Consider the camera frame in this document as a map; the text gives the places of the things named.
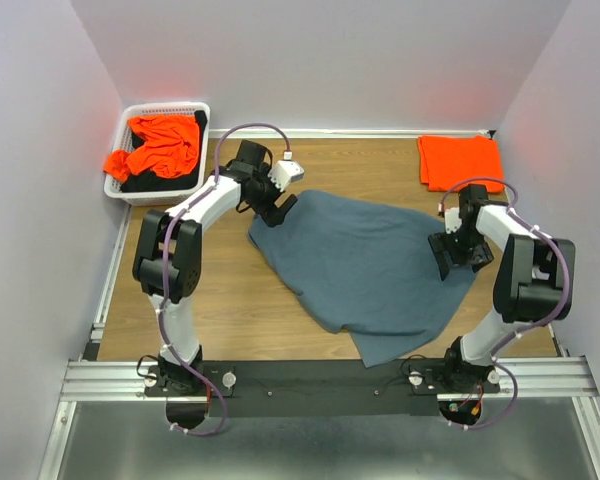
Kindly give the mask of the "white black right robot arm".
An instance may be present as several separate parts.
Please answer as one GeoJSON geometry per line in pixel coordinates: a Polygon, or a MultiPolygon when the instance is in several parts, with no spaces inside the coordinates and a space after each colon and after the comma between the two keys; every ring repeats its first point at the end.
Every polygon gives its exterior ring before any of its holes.
{"type": "Polygon", "coordinates": [[[572,302],[575,244],[543,232],[522,219],[514,202],[490,199],[486,178],[454,185],[458,205],[438,205],[444,230],[429,236],[439,276],[455,267],[478,272],[502,257],[492,291],[492,308],[470,333],[446,350],[436,378],[445,389],[460,392],[491,382],[496,358],[527,332],[564,319],[572,302]]]}

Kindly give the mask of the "blue grey t shirt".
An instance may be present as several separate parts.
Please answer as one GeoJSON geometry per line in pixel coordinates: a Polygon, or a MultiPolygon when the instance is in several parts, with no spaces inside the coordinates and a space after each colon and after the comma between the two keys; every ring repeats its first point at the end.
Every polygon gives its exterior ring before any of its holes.
{"type": "Polygon", "coordinates": [[[255,217],[248,238],[326,331],[347,331],[366,367],[397,359],[435,340],[476,275],[439,274],[428,237],[443,224],[425,213],[300,193],[283,223],[255,217]]]}

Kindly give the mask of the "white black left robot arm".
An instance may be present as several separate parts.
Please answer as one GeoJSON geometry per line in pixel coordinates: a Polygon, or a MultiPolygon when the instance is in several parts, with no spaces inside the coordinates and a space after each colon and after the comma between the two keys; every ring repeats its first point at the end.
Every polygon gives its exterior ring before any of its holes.
{"type": "Polygon", "coordinates": [[[291,149],[273,161],[268,148],[244,140],[233,159],[215,165],[200,190],[164,212],[146,213],[132,275],[154,308],[162,340],[157,364],[144,376],[147,388],[179,395],[209,389],[202,378],[202,347],[192,319],[204,234],[231,210],[251,210],[269,227],[282,224],[297,201],[283,194],[303,175],[291,149]]]}

